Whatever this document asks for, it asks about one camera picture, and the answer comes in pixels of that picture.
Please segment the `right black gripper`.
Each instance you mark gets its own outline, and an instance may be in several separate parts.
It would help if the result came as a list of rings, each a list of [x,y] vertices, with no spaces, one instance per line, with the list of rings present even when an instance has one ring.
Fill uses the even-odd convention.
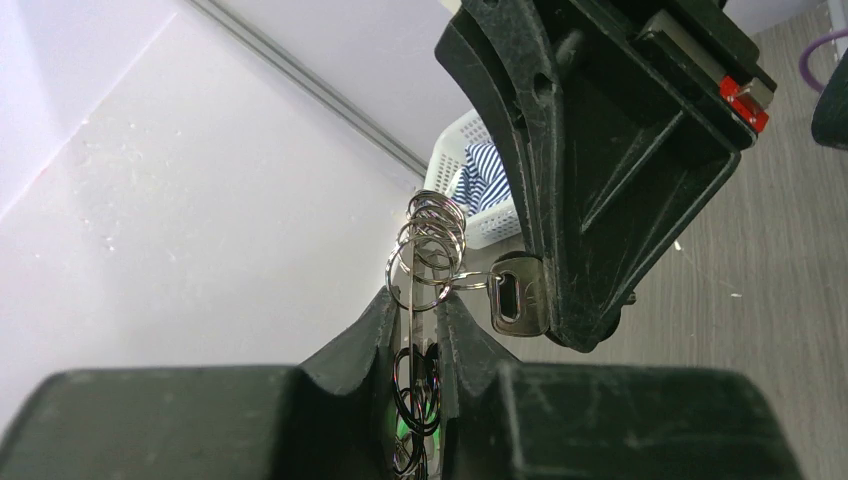
[[[593,350],[737,169],[777,84],[722,1],[464,1],[435,55],[501,156],[556,344]]]

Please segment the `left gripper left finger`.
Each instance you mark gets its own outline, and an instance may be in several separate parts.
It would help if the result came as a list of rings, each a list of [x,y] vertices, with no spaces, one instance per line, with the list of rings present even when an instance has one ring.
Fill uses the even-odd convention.
[[[399,309],[380,290],[294,366],[48,377],[1,442],[5,479],[388,479]]]

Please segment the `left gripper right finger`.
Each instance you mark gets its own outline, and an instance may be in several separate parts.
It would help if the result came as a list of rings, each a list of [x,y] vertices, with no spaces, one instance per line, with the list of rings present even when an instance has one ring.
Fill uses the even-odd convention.
[[[761,391],[727,370],[518,360],[436,310],[446,479],[798,479]]]

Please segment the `black-headed key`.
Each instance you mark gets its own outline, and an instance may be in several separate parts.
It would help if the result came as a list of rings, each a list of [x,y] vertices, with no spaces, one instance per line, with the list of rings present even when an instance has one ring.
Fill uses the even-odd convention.
[[[488,293],[491,324],[502,335],[538,337],[549,330],[543,261],[514,251],[491,266]]]

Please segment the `numbered metal key ring disc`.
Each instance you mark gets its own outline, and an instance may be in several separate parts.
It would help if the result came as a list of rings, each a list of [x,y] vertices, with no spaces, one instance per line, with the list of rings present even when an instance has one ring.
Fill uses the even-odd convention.
[[[392,364],[397,479],[426,479],[439,456],[441,374],[438,344],[424,333],[423,315],[456,291],[484,289],[491,274],[464,269],[466,220],[452,199],[417,191],[407,204],[385,266],[391,299],[406,312],[408,336]]]

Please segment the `white plastic basket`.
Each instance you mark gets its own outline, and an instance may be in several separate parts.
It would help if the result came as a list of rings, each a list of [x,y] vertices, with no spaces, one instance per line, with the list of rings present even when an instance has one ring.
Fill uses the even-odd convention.
[[[483,249],[521,233],[501,156],[474,109],[438,136],[424,188],[459,205],[471,249]]]

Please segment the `blue striped shirt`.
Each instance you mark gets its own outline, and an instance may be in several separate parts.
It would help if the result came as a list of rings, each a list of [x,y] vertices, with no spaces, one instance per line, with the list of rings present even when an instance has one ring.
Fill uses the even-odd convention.
[[[452,181],[450,198],[467,216],[474,216],[511,199],[501,156],[493,142],[464,149],[465,164]]]

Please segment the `aluminium frame rail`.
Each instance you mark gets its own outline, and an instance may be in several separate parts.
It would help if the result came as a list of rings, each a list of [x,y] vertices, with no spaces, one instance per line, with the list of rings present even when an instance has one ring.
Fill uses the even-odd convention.
[[[187,4],[222,27],[254,55],[291,80],[407,170],[420,178],[426,175],[427,163],[419,155],[259,27],[226,7],[221,1],[189,0]]]

